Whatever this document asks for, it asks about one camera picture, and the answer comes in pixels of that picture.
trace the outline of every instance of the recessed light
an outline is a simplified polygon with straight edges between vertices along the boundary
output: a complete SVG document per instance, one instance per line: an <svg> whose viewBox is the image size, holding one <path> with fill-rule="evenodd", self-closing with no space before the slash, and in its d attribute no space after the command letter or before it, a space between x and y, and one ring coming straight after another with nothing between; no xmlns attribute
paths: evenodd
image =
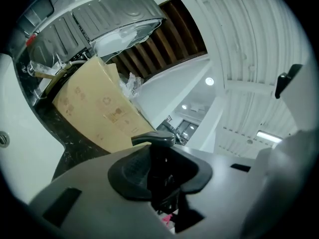
<svg viewBox="0 0 319 239"><path fill-rule="evenodd" d="M282 139L262 131L258 131L257 136L269 141L273 141L275 143L279 143L282 141Z"/></svg>
<svg viewBox="0 0 319 239"><path fill-rule="evenodd" d="M210 77L206 78L205 82L209 86L212 86L214 84L213 78L210 78Z"/></svg>

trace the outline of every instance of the white corrugated ceiling panel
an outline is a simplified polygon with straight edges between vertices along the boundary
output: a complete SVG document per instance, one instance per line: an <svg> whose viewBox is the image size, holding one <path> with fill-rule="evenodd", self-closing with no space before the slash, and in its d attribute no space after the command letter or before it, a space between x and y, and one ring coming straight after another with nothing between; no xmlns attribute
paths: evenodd
<svg viewBox="0 0 319 239"><path fill-rule="evenodd" d="M282 0L205 0L216 37L225 88L230 81L247 90L230 88L216 136L215 151L255 158L272 142L256 137L258 130L287 137L295 122L273 95L277 77L295 64L304 64L310 45L299 22ZM258 94L250 87L270 86Z"/></svg>

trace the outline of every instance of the plastic bag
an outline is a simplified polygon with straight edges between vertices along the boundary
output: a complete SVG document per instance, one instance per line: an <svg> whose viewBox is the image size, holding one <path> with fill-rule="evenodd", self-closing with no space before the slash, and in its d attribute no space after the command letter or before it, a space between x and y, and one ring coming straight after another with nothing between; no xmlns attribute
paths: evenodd
<svg viewBox="0 0 319 239"><path fill-rule="evenodd" d="M142 90L143 79L141 77L136 77L134 74L130 73L128 82L125 84L120 80L120 87L124 96L129 100L136 98L140 95Z"/></svg>

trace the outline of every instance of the wooden slat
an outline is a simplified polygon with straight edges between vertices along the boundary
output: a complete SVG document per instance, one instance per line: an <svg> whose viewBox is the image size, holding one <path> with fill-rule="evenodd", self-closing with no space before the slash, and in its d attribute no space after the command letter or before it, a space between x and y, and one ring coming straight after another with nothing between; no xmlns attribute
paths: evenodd
<svg viewBox="0 0 319 239"><path fill-rule="evenodd" d="M198 47L196 45L196 42L191 34L191 31L190 29L188 28L188 25L186 24L185 20L183 19L183 17L179 14L179 11L178 9L175 7L175 5L172 4L172 2L169 2L168 4L168 7L170 9L170 12L173 14L174 18L176 18L176 20L178 20L178 22L181 24L181 27L182 29L184 29L186 35L187 35L187 38L189 39L190 41L190 45L192 47L192 50L194 51L194 53L198 53L199 50L198 50Z"/></svg>
<svg viewBox="0 0 319 239"><path fill-rule="evenodd" d="M156 59L158 60L160 67L166 66L166 63L165 63L161 53L159 52L158 48L156 47L156 45L153 42L151 37L149 37L146 40L146 43L149 45L150 49L152 50L153 54L155 55Z"/></svg>
<svg viewBox="0 0 319 239"><path fill-rule="evenodd" d="M143 48L143 46L141 44L137 44L135 47L137 48L137 50L138 50L139 54L141 55L141 57L144 59L144 61L147 64L148 68L150 69L151 73L155 73L156 72L155 65L153 64L152 60L148 56L148 54L145 51L145 49Z"/></svg>
<svg viewBox="0 0 319 239"><path fill-rule="evenodd" d="M126 52L128 53L128 55L130 56L130 58L132 59L132 61L134 62L134 64L136 65L137 69L141 72L141 74L143 75L143 77L146 77L148 75L147 71L145 70L144 66L142 65L142 63L139 61L139 59L137 58L137 56L134 54L132 49L127 49Z"/></svg>
<svg viewBox="0 0 319 239"><path fill-rule="evenodd" d="M166 39L165 35L163 34L163 31L158 28L155 30L155 34L157 35L157 37L159 38L159 40L161 41L161 43L163 44L166 52L168 53L169 59L172 63L176 62L176 56L168 42L168 40Z"/></svg>
<svg viewBox="0 0 319 239"><path fill-rule="evenodd" d="M169 64L169 65L167 65L167 66L161 68L160 70L157 70L155 73L152 73L152 74L148 75L147 78L145 78L145 81L144 81L144 82L148 81L148 80L149 80L151 77L153 77L154 75L159 74L159 73L161 73L161 72L163 72L163 71L165 71L165 70L167 70L167 69L169 69L169 68L171 68L171 67L173 67L173 66L176 66L176 65L178 65L178 64L180 64L180 63L186 62L186 61L188 61L188 60L190 60L190 59L193 59L193 58L196 58L196 57L205 55L205 54L207 54L207 51L201 51L201 52L196 53L196 54L194 54L194 55L190 55L190 56L188 56L188 57L186 57L186 58L179 59L179 60L177 60L175 63Z"/></svg>
<svg viewBox="0 0 319 239"><path fill-rule="evenodd" d="M129 74L128 74L127 70L125 68L123 68L123 66L122 66L122 64L121 64L121 62L120 62L120 60L118 59L117 56L113 57L111 59L111 61L116 64L116 68L118 69L118 71L121 74L123 74L125 77L129 77Z"/></svg>
<svg viewBox="0 0 319 239"><path fill-rule="evenodd" d="M162 9L162 11L164 12L165 16L166 16L166 24L169 27L170 31L172 32L173 36L175 37L181 51L184 57L188 56L188 51L186 49L186 46L178 32L178 30L176 29L176 27L174 26L172 20L170 19L170 17L168 16L168 14Z"/></svg>
<svg viewBox="0 0 319 239"><path fill-rule="evenodd" d="M120 60L124 63L124 65L127 67L127 69L134 74L135 76L139 76L139 74L137 73L137 71L135 71L135 69L133 68L133 66L131 65L131 63L127 60L127 58L125 57L125 55L123 53L120 53L118 55L118 57L120 58Z"/></svg>

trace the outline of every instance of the cardboard box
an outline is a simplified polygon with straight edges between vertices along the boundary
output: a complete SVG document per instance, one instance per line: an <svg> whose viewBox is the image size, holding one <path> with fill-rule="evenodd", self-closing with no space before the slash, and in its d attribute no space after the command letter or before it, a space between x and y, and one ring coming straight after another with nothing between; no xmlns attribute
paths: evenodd
<svg viewBox="0 0 319 239"><path fill-rule="evenodd" d="M123 95L115 64L93 57L64 84L53 104L84 136L113 153L131 148L131 137L154 131Z"/></svg>

